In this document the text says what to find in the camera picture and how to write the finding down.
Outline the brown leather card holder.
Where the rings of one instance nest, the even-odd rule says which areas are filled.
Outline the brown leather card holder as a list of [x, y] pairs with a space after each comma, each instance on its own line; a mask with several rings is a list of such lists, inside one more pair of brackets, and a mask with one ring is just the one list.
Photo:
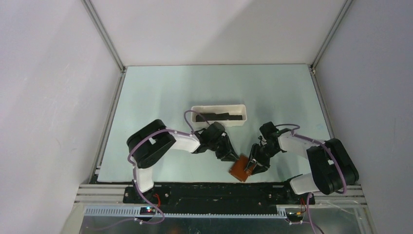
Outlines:
[[254, 162], [251, 163], [247, 156], [240, 155], [239, 159], [229, 169], [229, 173], [238, 181], [246, 182], [256, 166], [257, 164]]

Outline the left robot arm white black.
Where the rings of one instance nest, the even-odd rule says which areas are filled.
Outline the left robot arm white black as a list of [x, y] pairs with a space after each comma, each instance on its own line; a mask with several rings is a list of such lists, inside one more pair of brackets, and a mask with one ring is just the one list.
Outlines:
[[156, 119], [131, 135], [126, 141], [132, 165], [135, 197], [142, 203], [154, 197], [153, 167], [169, 151], [181, 150], [191, 154], [210, 150], [220, 161], [235, 162], [239, 159], [225, 127], [213, 122], [206, 128], [191, 133], [169, 129], [162, 120]]

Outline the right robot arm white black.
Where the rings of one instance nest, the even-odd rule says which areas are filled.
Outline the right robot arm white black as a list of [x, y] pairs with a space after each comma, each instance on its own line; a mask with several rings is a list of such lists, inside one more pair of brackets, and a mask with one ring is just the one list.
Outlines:
[[359, 173], [342, 142], [337, 138], [313, 139], [298, 134], [297, 124], [267, 122], [259, 130], [260, 142], [251, 147], [243, 170], [248, 175], [266, 172], [277, 153], [292, 153], [308, 160], [310, 172], [289, 179], [283, 191], [286, 202], [295, 204], [303, 194], [345, 194], [359, 180]]

